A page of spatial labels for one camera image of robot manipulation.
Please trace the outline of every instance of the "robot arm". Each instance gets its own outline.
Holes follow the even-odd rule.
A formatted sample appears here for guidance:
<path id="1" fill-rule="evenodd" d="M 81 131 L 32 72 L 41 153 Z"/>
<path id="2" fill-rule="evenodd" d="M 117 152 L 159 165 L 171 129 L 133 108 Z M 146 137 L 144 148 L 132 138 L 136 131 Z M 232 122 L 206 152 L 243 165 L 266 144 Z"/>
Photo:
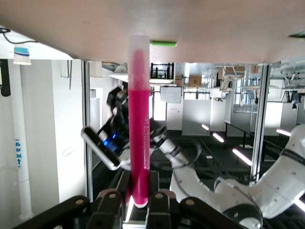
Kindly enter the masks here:
<path id="1" fill-rule="evenodd" d="M 130 158 L 126 149 L 128 100 L 125 97 L 122 106 L 121 98 L 117 99 L 113 94 L 111 97 L 107 101 L 115 104 L 111 107 L 112 110 L 117 108 L 117 112 L 113 112 L 111 119 L 102 128 L 106 133 L 104 139 L 89 133 L 89 127 L 82 130 L 82 135 L 109 169 L 123 167 L 129 170 Z M 273 218 L 279 215 L 294 203 L 295 198 L 305 192 L 304 125 L 291 132 L 290 140 L 279 159 L 255 185 L 248 187 L 234 179 L 219 177 L 215 182 L 214 191 L 200 181 L 191 163 L 163 133 L 164 130 L 156 127 L 152 121 L 151 143 L 155 144 L 172 164 L 170 189 L 176 194 L 179 202 L 187 197 L 197 197 L 240 225 L 257 229 L 262 227 L 263 217 Z"/>

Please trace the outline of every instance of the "black plastic part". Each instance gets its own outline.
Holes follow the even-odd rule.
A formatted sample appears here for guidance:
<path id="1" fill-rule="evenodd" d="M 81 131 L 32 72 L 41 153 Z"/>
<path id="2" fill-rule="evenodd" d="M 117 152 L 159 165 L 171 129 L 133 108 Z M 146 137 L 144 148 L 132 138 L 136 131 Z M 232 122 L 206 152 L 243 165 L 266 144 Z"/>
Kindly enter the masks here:
<path id="1" fill-rule="evenodd" d="M 150 196 L 147 229 L 171 229 L 172 220 L 168 196 L 163 192 L 154 192 Z"/>
<path id="2" fill-rule="evenodd" d="M 155 124 L 155 121 L 153 119 L 150 119 L 150 125 L 151 125 L 151 131 L 153 131 L 153 133 L 151 133 L 151 138 L 159 136 L 166 131 L 165 126 L 161 126 L 161 127 L 156 128 L 156 124 Z"/>
<path id="3" fill-rule="evenodd" d="M 149 180 L 149 195 L 160 190 L 159 186 L 159 172 L 151 171 Z"/>
<path id="4" fill-rule="evenodd" d="M 99 197 L 99 198 L 96 198 L 96 200 L 94 200 L 91 204 L 90 204 L 90 212 L 91 213 L 94 213 L 97 211 L 97 209 L 99 208 L 99 205 L 102 201 L 102 198 Z"/>
<path id="5" fill-rule="evenodd" d="M 116 95 L 121 91 L 119 87 L 113 89 L 111 92 L 109 92 L 107 97 L 107 104 L 112 107 L 116 100 Z"/>
<path id="6" fill-rule="evenodd" d="M 121 203 L 122 203 L 122 195 L 120 192 L 114 192 L 114 191 L 108 192 L 102 198 L 97 211 L 118 214 Z"/>
<path id="7" fill-rule="evenodd" d="M 151 76 L 150 76 L 150 78 L 152 79 L 153 78 L 153 63 L 151 63 Z"/>
<path id="8" fill-rule="evenodd" d="M 86 229 L 112 229 L 114 215 L 105 212 L 95 212 L 91 216 Z"/>
<path id="9" fill-rule="evenodd" d="M 180 203 L 180 211 L 182 215 L 200 223 L 204 228 L 242 229 L 240 225 L 231 221 L 229 218 L 195 197 L 189 197 L 182 200 Z"/>
<path id="10" fill-rule="evenodd" d="M 149 202 L 149 211 L 168 213 L 170 211 L 170 201 L 168 196 L 163 192 L 152 193 Z"/>
<path id="11" fill-rule="evenodd" d="M 126 192 L 129 188 L 129 179 L 130 179 L 130 171 L 124 170 L 122 172 L 119 183 L 116 187 L 116 190 L 122 195 L 122 218 L 125 220 L 126 217 Z"/>
<path id="12" fill-rule="evenodd" d="M 171 215 L 169 213 L 152 213 L 147 217 L 147 229 L 171 229 Z"/>
<path id="13" fill-rule="evenodd" d="M 175 198 L 170 198 L 170 214 L 172 218 L 172 228 L 178 228 L 181 220 L 180 205 Z"/>
<path id="14" fill-rule="evenodd" d="M 58 225 L 69 225 L 69 222 L 80 216 L 89 204 L 86 197 L 72 197 L 16 226 L 15 229 L 53 229 Z"/>
<path id="15" fill-rule="evenodd" d="M 120 162 L 116 156 L 104 145 L 103 141 L 96 135 L 90 128 L 84 128 L 84 133 L 94 142 L 94 144 L 108 157 L 109 160 L 115 165 L 119 166 Z"/>
<path id="16" fill-rule="evenodd" d="M 10 96 L 10 76 L 9 76 L 9 64 L 8 60 L 0 60 L 1 76 L 2 76 L 2 87 L 1 95 L 4 97 Z"/>
<path id="17" fill-rule="evenodd" d="M 124 125 L 121 116 L 116 115 L 109 119 L 103 126 L 103 131 L 108 135 L 109 144 L 114 143 L 113 151 L 116 154 L 121 154 L 124 146 L 129 143 L 129 129 Z"/>
<path id="18" fill-rule="evenodd" d="M 159 148 L 165 142 L 165 140 L 165 138 L 161 138 L 158 142 L 155 142 L 156 146 Z"/>
<path id="19" fill-rule="evenodd" d="M 181 148 L 180 146 L 176 146 L 175 149 L 173 149 L 172 152 L 170 152 L 170 155 L 172 155 L 173 157 L 177 156 L 178 153 L 181 152 Z"/>

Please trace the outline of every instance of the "window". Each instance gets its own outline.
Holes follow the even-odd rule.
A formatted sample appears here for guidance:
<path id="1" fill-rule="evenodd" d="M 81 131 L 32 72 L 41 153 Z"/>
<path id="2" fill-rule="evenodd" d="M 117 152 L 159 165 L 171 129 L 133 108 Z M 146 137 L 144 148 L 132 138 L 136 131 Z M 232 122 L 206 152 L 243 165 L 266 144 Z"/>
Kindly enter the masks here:
<path id="1" fill-rule="evenodd" d="M 161 101 L 160 86 L 154 87 L 154 93 L 152 97 L 152 110 L 153 118 L 156 121 L 166 120 L 166 102 Z"/>
<path id="2" fill-rule="evenodd" d="M 242 93 L 241 86 L 242 85 L 243 85 L 243 80 L 242 79 L 236 80 L 236 83 L 235 83 L 234 104 L 240 104 L 241 93 Z"/>
<path id="3" fill-rule="evenodd" d="M 209 100 L 210 91 L 207 88 L 185 88 L 183 98 L 188 100 Z"/>

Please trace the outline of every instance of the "white pipe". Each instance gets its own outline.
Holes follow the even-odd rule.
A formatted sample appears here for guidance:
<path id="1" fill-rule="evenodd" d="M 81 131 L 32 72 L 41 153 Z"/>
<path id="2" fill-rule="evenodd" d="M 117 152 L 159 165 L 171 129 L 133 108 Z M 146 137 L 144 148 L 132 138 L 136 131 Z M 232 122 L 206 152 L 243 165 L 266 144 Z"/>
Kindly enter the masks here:
<path id="1" fill-rule="evenodd" d="M 23 99 L 21 89 L 20 66 L 9 63 L 11 105 L 13 111 L 14 133 L 16 141 L 16 162 L 20 193 L 20 219 L 22 222 L 32 218 L 30 178 L 25 137 Z"/>

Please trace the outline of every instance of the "fluorescent light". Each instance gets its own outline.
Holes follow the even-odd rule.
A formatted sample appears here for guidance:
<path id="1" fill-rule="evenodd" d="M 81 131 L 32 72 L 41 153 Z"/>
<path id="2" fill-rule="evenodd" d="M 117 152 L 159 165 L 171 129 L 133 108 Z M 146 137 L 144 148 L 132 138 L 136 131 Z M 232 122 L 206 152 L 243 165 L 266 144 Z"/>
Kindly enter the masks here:
<path id="1" fill-rule="evenodd" d="M 283 129 L 276 129 L 276 131 L 280 134 L 286 135 L 286 136 L 290 136 L 291 133 L 287 130 L 283 130 Z"/>
<path id="2" fill-rule="evenodd" d="M 295 199 L 295 205 L 297 205 L 303 212 L 305 212 L 305 204 L 299 199 Z"/>
<path id="3" fill-rule="evenodd" d="M 173 80 L 171 79 L 150 79 L 150 83 L 172 83 Z"/>
<path id="4" fill-rule="evenodd" d="M 233 153 L 235 153 L 240 159 L 242 159 L 245 163 L 247 163 L 248 165 L 252 165 L 252 161 L 247 158 L 245 155 L 243 155 L 241 152 L 239 152 L 236 148 L 233 148 Z"/>
<path id="5" fill-rule="evenodd" d="M 127 214 L 126 214 L 125 222 L 129 221 L 130 215 L 132 214 L 133 206 L 134 206 L 134 200 L 133 200 L 132 196 L 130 196 L 130 200 L 129 200 L 129 205 L 128 205 L 128 209 L 127 209 Z"/>
<path id="6" fill-rule="evenodd" d="M 224 139 L 222 137 L 220 137 L 217 133 L 213 133 L 213 136 L 220 142 L 224 142 Z"/>
<path id="7" fill-rule="evenodd" d="M 202 126 L 204 129 L 209 130 L 209 127 L 208 127 L 207 125 L 205 125 L 205 124 L 202 124 L 201 126 Z"/>

